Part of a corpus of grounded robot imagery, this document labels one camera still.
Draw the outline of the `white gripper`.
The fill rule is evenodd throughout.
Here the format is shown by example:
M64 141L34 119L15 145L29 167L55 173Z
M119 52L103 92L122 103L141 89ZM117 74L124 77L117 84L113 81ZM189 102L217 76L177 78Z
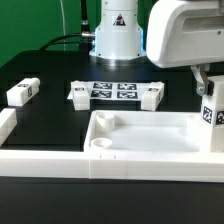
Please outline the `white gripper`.
M197 94L212 96L206 63L224 61L224 0L158 0L149 15L146 51L162 68L192 65Z

